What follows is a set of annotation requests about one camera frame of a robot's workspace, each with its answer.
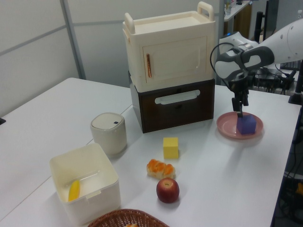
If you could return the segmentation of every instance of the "bottle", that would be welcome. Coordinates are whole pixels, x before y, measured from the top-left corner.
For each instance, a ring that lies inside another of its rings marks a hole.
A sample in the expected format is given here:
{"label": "bottle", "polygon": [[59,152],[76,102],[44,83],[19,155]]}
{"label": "bottle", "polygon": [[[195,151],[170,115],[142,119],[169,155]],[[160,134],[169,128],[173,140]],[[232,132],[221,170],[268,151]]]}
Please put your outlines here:
{"label": "bottle", "polygon": [[231,0],[225,0],[225,14],[230,15],[231,14],[231,6],[232,1]]}
{"label": "bottle", "polygon": [[298,10],[298,20],[302,19],[302,10]]}

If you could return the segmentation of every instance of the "purple cube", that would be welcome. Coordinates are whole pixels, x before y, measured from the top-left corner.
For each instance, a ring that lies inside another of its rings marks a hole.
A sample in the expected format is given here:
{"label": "purple cube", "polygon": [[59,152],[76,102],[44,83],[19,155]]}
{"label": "purple cube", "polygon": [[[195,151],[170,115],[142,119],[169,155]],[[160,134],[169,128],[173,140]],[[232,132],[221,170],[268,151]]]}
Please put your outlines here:
{"label": "purple cube", "polygon": [[237,129],[242,135],[255,133],[256,126],[257,121],[251,114],[244,115],[243,117],[238,117]]}

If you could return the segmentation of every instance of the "white plastic box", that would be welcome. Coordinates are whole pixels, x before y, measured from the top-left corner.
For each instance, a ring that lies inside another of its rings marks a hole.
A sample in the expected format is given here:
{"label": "white plastic box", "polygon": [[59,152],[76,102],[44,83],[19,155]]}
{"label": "white plastic box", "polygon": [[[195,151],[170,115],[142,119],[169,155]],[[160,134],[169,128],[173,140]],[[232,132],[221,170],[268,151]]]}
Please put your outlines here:
{"label": "white plastic box", "polygon": [[199,2],[197,12],[138,20],[126,13],[123,32],[131,80],[139,93],[214,78],[211,5]]}
{"label": "white plastic box", "polygon": [[[75,225],[86,224],[120,207],[118,175],[99,144],[53,157],[50,169],[60,201]],[[75,180],[80,180],[80,195],[68,202]]]}

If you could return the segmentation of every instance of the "black stand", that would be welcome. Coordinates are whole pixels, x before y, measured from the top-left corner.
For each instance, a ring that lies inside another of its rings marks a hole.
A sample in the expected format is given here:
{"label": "black stand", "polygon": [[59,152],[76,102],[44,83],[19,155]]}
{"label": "black stand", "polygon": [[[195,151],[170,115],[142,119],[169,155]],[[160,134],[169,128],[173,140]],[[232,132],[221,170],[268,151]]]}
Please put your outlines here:
{"label": "black stand", "polygon": [[0,124],[3,124],[3,123],[5,123],[5,122],[6,122],[6,120],[0,118]]}
{"label": "black stand", "polygon": [[301,94],[302,86],[303,86],[303,61],[301,61],[297,85],[295,86],[294,94],[289,97],[288,100],[289,103],[303,105],[303,98]]}

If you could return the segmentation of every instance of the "wicker basket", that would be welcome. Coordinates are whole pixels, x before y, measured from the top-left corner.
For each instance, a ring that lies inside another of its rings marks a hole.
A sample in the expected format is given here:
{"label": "wicker basket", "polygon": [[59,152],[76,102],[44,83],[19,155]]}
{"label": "wicker basket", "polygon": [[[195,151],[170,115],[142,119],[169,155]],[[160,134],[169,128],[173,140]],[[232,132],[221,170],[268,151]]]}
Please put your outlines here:
{"label": "wicker basket", "polygon": [[132,209],[109,212],[90,223],[88,227],[124,227],[135,223],[139,227],[169,227],[141,210]]}

